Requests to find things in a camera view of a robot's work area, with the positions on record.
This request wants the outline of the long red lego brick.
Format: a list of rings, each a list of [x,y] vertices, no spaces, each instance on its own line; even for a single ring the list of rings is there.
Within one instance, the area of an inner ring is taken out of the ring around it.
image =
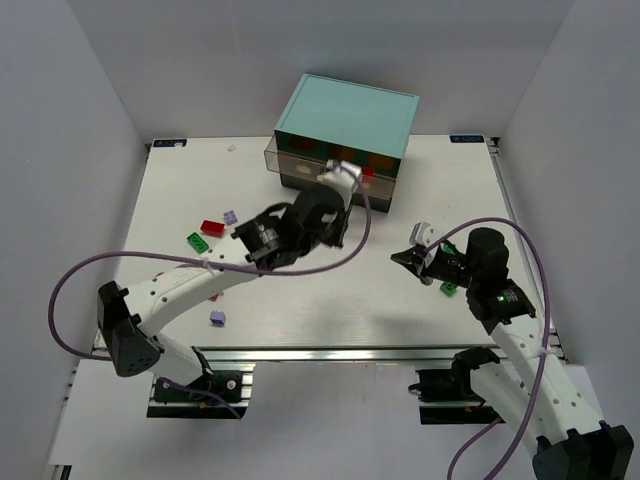
[[[363,185],[369,186],[375,179],[375,171],[373,168],[363,167],[361,169],[361,181]]]

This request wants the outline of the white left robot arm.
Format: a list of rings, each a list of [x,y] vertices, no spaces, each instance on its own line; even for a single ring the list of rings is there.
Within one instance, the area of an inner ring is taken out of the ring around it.
[[[314,184],[294,202],[272,205],[237,226],[192,266],[130,287],[101,286],[98,326],[117,375],[161,365],[174,381],[201,377],[202,356],[164,336],[163,328],[213,295],[292,265],[319,245],[341,246],[352,196],[350,187]]]

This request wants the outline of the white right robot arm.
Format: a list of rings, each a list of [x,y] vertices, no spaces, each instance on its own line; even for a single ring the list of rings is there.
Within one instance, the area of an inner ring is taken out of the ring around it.
[[[509,277],[501,232],[481,227],[464,252],[426,222],[416,224],[409,249],[392,255],[422,284],[435,280],[465,289],[469,310],[500,347],[505,368],[488,347],[458,353],[452,373],[462,395],[487,401],[527,449],[538,479],[622,479],[634,441],[611,426],[584,398],[548,348],[549,326],[539,324],[524,291]]]

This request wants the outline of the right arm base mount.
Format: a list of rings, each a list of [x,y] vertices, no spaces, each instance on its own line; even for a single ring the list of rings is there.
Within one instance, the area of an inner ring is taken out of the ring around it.
[[[448,369],[417,370],[418,382],[408,387],[416,394],[421,425],[488,425],[497,412],[471,388],[472,371],[484,364],[499,364],[499,357],[488,347],[475,347],[457,353]]]

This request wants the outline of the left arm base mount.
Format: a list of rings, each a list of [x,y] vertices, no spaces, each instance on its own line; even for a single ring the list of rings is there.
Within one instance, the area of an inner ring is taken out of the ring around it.
[[[155,375],[146,416],[152,419],[240,420],[251,399],[254,364],[212,363],[204,380],[176,388]]]

